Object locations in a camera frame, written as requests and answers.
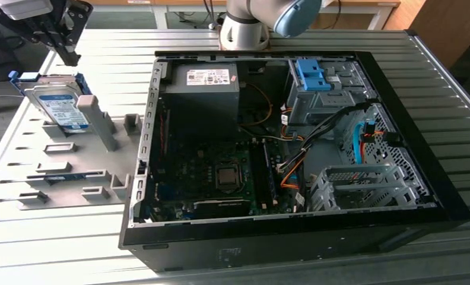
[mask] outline computer chassis frame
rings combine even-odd
[[[338,214],[321,216],[302,213],[289,219],[242,219],[237,222],[194,224],[185,222],[173,226],[149,226],[133,222],[133,206],[142,196],[138,191],[145,191],[149,179],[146,148],[150,142],[142,141],[153,128],[160,79],[166,73],[165,63],[233,62],[249,59],[288,61],[302,56],[353,56],[358,61],[438,206],[357,213],[340,211]],[[130,250],[150,269],[176,271],[225,268],[387,252],[423,235],[445,231],[470,221],[469,208],[369,52],[197,51],[156,52],[156,57],[133,191],[128,192],[125,201],[118,245],[120,249]]]

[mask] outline robotic arm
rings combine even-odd
[[[266,26],[284,37],[301,34],[316,19],[321,0],[229,0],[220,42],[224,49],[261,50]],[[0,24],[32,43],[44,43],[65,65],[77,66],[74,52],[93,6],[80,0],[0,0]]]
[[[0,24],[32,43],[44,43],[76,67],[74,52],[93,6],[78,0],[0,0]]]
[[[321,0],[229,0],[220,33],[228,50],[261,50],[268,46],[266,26],[284,37],[298,36],[314,22]]]

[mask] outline slotted aluminum table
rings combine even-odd
[[[373,52],[470,207],[470,97],[419,39],[401,31],[338,30],[273,37],[274,50]],[[82,72],[101,109],[114,118],[144,112],[156,50],[214,49],[216,34],[205,30],[86,30],[80,66],[62,66],[50,53],[41,73]],[[33,156],[14,157],[22,133],[40,132],[24,119],[33,111],[25,99],[0,143],[0,178],[20,167],[8,162],[34,162]],[[0,185],[0,195],[5,191]],[[157,275],[117,248],[122,209],[117,204],[20,211],[14,203],[0,203],[0,283],[470,284],[470,223],[387,254]]]

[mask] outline sticker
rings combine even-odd
[[[296,200],[297,200],[298,204],[301,206],[304,206],[305,198],[298,192],[297,192],[297,195],[296,195]]]
[[[41,95],[40,101],[48,115],[66,132],[85,132],[89,122],[74,106],[77,102],[72,95]]]
[[[217,251],[217,260],[222,262],[234,262],[240,259],[242,248],[224,248]]]
[[[62,176],[46,177],[48,180],[65,180]]]
[[[188,71],[186,85],[228,85],[228,69],[192,69]]]
[[[329,81],[329,82],[341,82],[341,79],[338,79],[338,76],[326,76],[326,81]]]
[[[145,1],[145,0],[128,0],[128,4],[150,4],[150,1]]]
[[[281,124],[288,126],[288,116],[286,115],[281,115]]]

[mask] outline green circuit board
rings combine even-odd
[[[264,207],[254,191],[250,163],[250,141],[172,145],[166,155],[165,173],[157,185],[157,198],[162,203],[165,220],[186,220],[182,213],[192,210],[197,201],[246,200],[249,215],[286,213],[276,197]],[[272,167],[281,162],[280,144],[266,141],[268,160]]]

